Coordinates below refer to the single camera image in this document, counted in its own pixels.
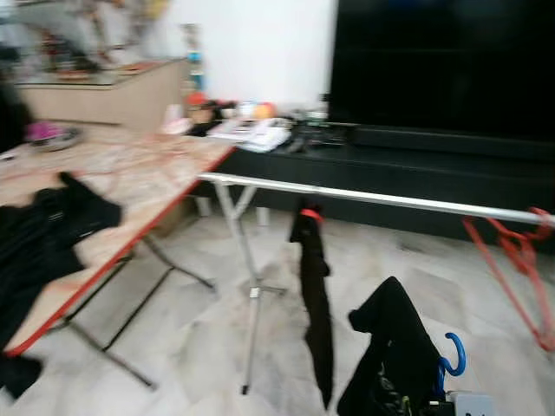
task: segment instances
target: blue hanger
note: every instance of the blue hanger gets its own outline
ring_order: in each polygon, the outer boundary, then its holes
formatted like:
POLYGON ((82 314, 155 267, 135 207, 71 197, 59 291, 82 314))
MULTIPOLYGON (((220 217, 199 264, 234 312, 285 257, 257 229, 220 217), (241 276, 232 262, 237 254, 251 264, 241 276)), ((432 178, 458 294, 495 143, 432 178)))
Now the blue hanger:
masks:
POLYGON ((437 386, 435 390, 435 393, 440 396, 445 395, 445 391, 443 390, 443 382, 445 380, 445 370, 447 370, 448 373, 456 377, 458 375, 463 374, 465 372, 465 368, 467 367, 467 354, 465 353, 465 348, 462 345, 462 341, 460 340, 460 338, 452 332, 447 332, 445 334, 445 337, 453 340, 454 345, 457 347, 459 364, 457 365, 457 368, 453 368, 451 367, 451 363, 447 358, 440 357, 440 362, 438 365, 438 374, 437 374, 437 386))

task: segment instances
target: tiled floor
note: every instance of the tiled floor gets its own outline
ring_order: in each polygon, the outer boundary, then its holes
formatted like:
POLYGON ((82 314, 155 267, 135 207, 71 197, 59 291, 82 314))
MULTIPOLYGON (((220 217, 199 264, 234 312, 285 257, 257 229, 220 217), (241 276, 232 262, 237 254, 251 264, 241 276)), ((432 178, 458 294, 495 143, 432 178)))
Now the tiled floor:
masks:
MULTIPOLYGON (((326 414, 303 335, 307 318, 298 294, 298 247, 286 243, 291 215, 272 212, 260 228, 245 218, 257 266, 283 297, 264 295, 251 394, 238 394, 248 316, 246 273, 222 217, 203 218, 163 244, 178 263, 218 285, 213 294, 172 273, 113 351, 160 383, 151 392, 103 360, 67 329, 43 337, 29 354, 46 363, 40 380, 15 404, 0 393, 2 416, 311 416, 326 414)), ((397 276, 442 354, 453 359, 448 331, 463 340, 468 368, 448 389, 491 394, 499 415, 555 414, 555 357, 533 342, 523 322, 471 244, 327 220, 323 226, 336 343, 336 389, 329 414, 368 344, 346 319, 377 285, 397 276)), ((78 322, 107 340, 140 294, 164 270, 147 251, 131 262, 78 322)), ((551 273, 553 262, 542 259, 551 273)), ((532 305, 531 288, 511 276, 532 305)), ((555 287, 550 298, 555 304, 555 287)))

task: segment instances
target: white wall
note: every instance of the white wall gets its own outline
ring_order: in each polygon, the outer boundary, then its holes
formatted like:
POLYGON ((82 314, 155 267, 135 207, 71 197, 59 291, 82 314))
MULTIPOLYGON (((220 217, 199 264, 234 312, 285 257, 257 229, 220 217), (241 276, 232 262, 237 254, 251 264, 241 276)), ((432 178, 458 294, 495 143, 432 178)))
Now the white wall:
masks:
POLYGON ((336 0, 171 0, 148 49, 183 56, 180 23, 200 26, 213 98, 313 103, 329 89, 336 0))

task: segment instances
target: tv screen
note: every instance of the tv screen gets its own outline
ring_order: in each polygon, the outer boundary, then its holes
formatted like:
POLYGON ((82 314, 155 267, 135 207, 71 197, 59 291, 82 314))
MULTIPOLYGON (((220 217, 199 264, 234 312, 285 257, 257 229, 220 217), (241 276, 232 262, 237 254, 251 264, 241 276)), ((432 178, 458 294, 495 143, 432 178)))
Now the tv screen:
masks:
POLYGON ((339 0, 330 120, 552 140, 555 1, 339 0))

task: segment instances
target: clothes drying rack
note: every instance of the clothes drying rack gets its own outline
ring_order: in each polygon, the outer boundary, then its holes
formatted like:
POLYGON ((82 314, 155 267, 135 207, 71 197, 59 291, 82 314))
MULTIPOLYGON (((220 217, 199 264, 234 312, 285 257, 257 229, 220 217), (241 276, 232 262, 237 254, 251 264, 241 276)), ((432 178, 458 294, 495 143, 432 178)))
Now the clothes drying rack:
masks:
POLYGON ((524 211, 506 210, 501 208, 490 208, 480 205, 465 205, 451 202, 435 201, 431 199, 406 198, 394 195, 383 195, 378 193, 348 191, 344 189, 327 188, 315 185, 295 184, 268 179, 248 178, 243 176, 228 175, 223 173, 202 173, 199 179, 214 183, 216 193, 224 212, 225 220, 232 232, 233 238, 238 243, 250 278, 250 314, 248 336, 245 345, 245 367, 244 384, 241 393, 247 394, 251 385, 252 359, 256 343, 256 332, 258 326, 258 315, 260 312, 260 297, 263 292, 283 294, 285 289, 264 286, 258 277, 251 249, 247 237, 240 222, 240 218, 248 207, 258 188, 279 192, 291 192, 300 194, 320 195, 332 198, 350 199, 354 201, 367 202, 371 204, 393 205, 406 208, 414 208, 424 211, 446 212, 462 216, 480 218, 495 218, 498 220, 513 221, 524 224, 548 224, 555 228, 555 216, 548 218, 524 211), (238 202, 235 204, 229 192, 229 186, 242 185, 242 191, 238 202))

